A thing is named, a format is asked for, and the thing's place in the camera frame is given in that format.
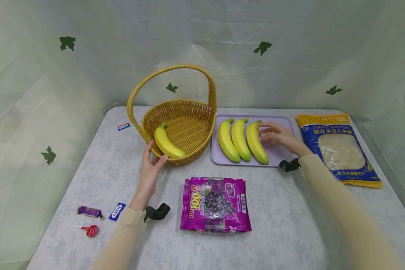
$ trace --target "beige sleeve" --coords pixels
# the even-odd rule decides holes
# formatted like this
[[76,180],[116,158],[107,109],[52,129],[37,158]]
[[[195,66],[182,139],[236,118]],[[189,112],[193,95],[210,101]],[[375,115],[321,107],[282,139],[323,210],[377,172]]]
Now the beige sleeve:
[[329,171],[319,156],[299,159],[305,179],[339,226],[348,246],[352,268],[404,269],[396,250],[360,202]]
[[117,227],[95,261],[92,270],[128,269],[135,245],[146,228],[145,216],[145,211],[128,207],[122,211]]

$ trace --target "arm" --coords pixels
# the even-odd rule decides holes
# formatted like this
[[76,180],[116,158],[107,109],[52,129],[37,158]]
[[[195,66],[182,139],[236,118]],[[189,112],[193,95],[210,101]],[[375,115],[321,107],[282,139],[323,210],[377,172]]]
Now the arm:
[[144,150],[137,192],[129,207],[123,210],[119,224],[95,261],[92,270],[126,270],[131,264],[134,248],[146,228],[145,209],[155,193],[159,173],[168,159],[168,156],[164,155],[161,159],[150,161],[152,145],[153,141],[149,142]]
[[334,219],[347,244],[353,269],[403,269],[396,250],[381,228],[360,202],[329,171],[319,156],[286,128],[274,123],[260,123],[262,142],[279,144],[296,154],[302,175],[315,191]]

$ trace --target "green leaf decal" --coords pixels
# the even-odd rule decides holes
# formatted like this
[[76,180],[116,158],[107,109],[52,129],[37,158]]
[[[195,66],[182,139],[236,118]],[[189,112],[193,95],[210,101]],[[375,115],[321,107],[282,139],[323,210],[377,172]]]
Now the green leaf decal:
[[48,147],[48,148],[46,149],[46,151],[47,151],[47,153],[42,153],[42,152],[41,152],[41,154],[42,154],[43,157],[45,158],[46,163],[49,165],[49,164],[51,164],[51,163],[54,161],[54,159],[56,158],[56,154],[51,151],[51,147]]
[[171,83],[169,83],[169,85],[166,87],[169,91],[171,91],[172,93],[175,93],[175,90],[178,88],[177,86],[173,86]]
[[260,55],[262,55],[263,53],[265,53],[267,51],[268,48],[270,48],[272,46],[272,44],[270,42],[264,42],[262,41],[259,44],[259,47],[254,49],[253,53],[260,53]]
[[75,37],[60,37],[60,42],[61,42],[61,46],[60,49],[61,51],[66,49],[66,46],[68,46],[69,49],[71,49],[72,51],[74,50],[74,46],[75,46],[75,41],[77,40]]
[[337,88],[337,85],[335,85],[335,86],[333,86],[332,88],[330,88],[330,90],[329,91],[326,91],[325,93],[327,93],[327,94],[329,94],[329,95],[334,95],[334,94],[336,94],[336,93],[338,93],[338,92],[340,92],[340,91],[342,91],[343,89],[341,89],[341,88]]

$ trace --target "basket handle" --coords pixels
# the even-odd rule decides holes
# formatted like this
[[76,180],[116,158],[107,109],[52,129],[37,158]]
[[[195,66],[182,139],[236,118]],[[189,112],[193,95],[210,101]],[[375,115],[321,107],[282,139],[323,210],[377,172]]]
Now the basket handle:
[[129,96],[129,99],[127,101],[126,105],[126,110],[127,110],[127,115],[132,122],[132,124],[135,126],[136,130],[141,134],[142,138],[145,140],[146,143],[149,143],[150,138],[149,136],[143,131],[143,129],[138,125],[137,120],[135,120],[134,117],[134,100],[135,97],[138,94],[138,91],[145,85],[149,80],[153,79],[159,74],[162,74],[167,71],[172,71],[174,69],[179,69],[179,68],[190,68],[190,69],[195,69],[197,71],[200,71],[202,74],[205,75],[205,77],[208,80],[208,105],[210,108],[212,108],[213,111],[216,112],[216,87],[215,83],[212,79],[212,77],[205,71],[203,68],[195,65],[189,65],[189,64],[183,64],[183,65],[175,65],[175,66],[169,66],[164,69],[160,69],[150,75],[148,75],[145,79],[143,79],[132,91],[131,95]]

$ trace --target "yellow packaging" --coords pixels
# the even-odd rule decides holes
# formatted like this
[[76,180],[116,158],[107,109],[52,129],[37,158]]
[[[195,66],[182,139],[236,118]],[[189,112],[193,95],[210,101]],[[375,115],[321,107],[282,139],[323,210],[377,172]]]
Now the yellow packaging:
[[348,114],[297,115],[304,143],[344,184],[382,188],[350,125]]

